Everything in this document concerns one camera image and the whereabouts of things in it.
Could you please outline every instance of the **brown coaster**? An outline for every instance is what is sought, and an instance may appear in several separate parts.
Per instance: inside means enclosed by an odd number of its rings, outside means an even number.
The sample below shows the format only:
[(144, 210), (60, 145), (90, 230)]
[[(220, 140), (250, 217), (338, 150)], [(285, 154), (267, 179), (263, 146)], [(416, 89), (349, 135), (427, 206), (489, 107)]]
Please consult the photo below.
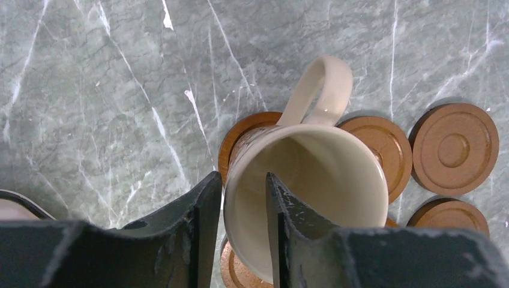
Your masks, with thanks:
[(223, 185), (226, 183), (226, 175), (228, 174), (233, 147), (239, 138), (252, 129), (275, 125), (281, 115), (281, 112), (261, 112), (253, 114), (237, 122), (237, 124), (228, 131), (219, 149), (219, 172), (223, 178)]
[(274, 285), (261, 280), (247, 269), (233, 252), (227, 241), (221, 252), (221, 277), (226, 288), (273, 288)]
[(360, 116), (338, 125), (368, 146), (384, 170), (389, 203), (406, 187), (412, 173), (412, 149), (405, 133), (391, 121), (377, 116)]
[(394, 222), (394, 220), (387, 218), (387, 221), (385, 222), (385, 227), (399, 227), (399, 225)]
[(490, 236), (488, 223), (474, 206), (445, 198), (429, 202), (410, 218), (407, 226), (473, 229)]
[(490, 175), (498, 133), (490, 116), (471, 104), (445, 104), (424, 114), (411, 134), (416, 180), (445, 196), (472, 191)]

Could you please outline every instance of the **mug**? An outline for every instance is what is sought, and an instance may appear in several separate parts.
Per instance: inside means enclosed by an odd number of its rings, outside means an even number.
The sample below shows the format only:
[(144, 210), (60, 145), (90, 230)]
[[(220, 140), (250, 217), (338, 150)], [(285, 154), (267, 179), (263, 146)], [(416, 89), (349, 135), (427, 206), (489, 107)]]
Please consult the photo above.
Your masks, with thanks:
[[(322, 84), (318, 102), (304, 118)], [(266, 282), (273, 282), (267, 172), (339, 226), (385, 224), (389, 200), (378, 160), (363, 142), (334, 126), (352, 86), (352, 70), (344, 61), (318, 57), (300, 78), (276, 125), (248, 131), (233, 147), (224, 192), (226, 234), (240, 261)]]

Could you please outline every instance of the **mug rim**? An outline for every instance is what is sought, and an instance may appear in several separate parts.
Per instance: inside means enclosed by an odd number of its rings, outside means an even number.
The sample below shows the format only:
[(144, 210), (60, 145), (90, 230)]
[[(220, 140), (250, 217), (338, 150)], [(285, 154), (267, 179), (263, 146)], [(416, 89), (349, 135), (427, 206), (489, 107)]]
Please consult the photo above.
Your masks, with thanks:
[[(276, 126), (275, 131), (270, 131), (268, 134), (263, 135), (261, 137), (265, 138), (266, 141), (261, 143), (254, 143), (253, 146), (248, 149), (242, 157), (237, 158), (235, 161), (235, 170), (230, 169), (228, 171), (228, 175), (230, 177), (227, 177), (226, 183), (224, 185), (224, 209), (223, 209), (223, 220), (224, 220), (224, 228), (226, 231), (226, 235), (228, 237), (228, 241), (230, 242), (230, 245), (235, 252), (236, 256), (239, 258), (239, 260), (251, 271), (254, 272), (256, 276), (258, 276), (260, 279), (273, 283), (274, 279), (273, 277), (268, 278), (265, 277), (264, 273), (262, 273), (260, 270), (258, 270), (257, 267), (252, 265), (242, 253), (239, 253), (239, 249), (237, 244), (235, 243), (235, 237), (232, 237), (233, 234), (231, 232), (231, 226), (228, 225), (229, 219), (232, 219), (232, 217), (235, 216), (234, 214), (234, 204), (235, 204), (235, 196), (236, 196), (236, 189), (232, 189), (232, 187), (237, 187), (239, 184), (240, 176), (245, 172), (248, 164), (251, 162), (252, 159), (255, 158), (265, 147), (268, 145), (279, 141), (285, 137), (289, 137), (295, 134), (299, 134), (302, 132), (323, 132), (328, 134), (334, 134), (336, 136), (340, 136), (343, 139), (347, 140), (348, 142), (354, 144), (358, 148), (361, 149), (361, 152), (365, 154), (368, 158), (371, 158), (372, 163), (376, 166), (378, 170), (378, 174), (381, 177), (381, 182), (384, 184), (384, 190), (385, 194), (387, 195), (388, 199), (388, 188), (387, 188), (387, 181), (385, 180), (384, 171), (382, 170), (382, 167), (376, 157), (373, 155), (373, 152), (361, 141), (359, 138), (355, 137), (354, 135), (341, 130), (340, 128), (334, 127), (334, 126), (327, 126), (327, 125), (317, 125), (317, 124), (298, 124), (298, 125), (291, 125), (291, 126)], [(385, 225), (385, 221), (388, 214), (388, 208), (389, 203), (387, 202), (382, 203), (384, 207), (382, 207), (382, 210), (385, 211), (385, 214), (380, 219), (379, 226), (383, 227)]]

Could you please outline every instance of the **marble surface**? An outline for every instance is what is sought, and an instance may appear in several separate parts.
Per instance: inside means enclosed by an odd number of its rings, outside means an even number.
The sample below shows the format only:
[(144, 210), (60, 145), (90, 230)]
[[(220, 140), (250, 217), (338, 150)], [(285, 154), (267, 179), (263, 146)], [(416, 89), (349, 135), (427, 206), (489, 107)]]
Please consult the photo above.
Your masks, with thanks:
[[(460, 198), (509, 257), (508, 28), (507, 0), (2, 1), (0, 187), (57, 218), (120, 227), (217, 169), (228, 129), (282, 111), (329, 54), (354, 71), (346, 117), (409, 132), (438, 103), (488, 112), (498, 162)], [(405, 224), (431, 197), (411, 179), (390, 216)]]

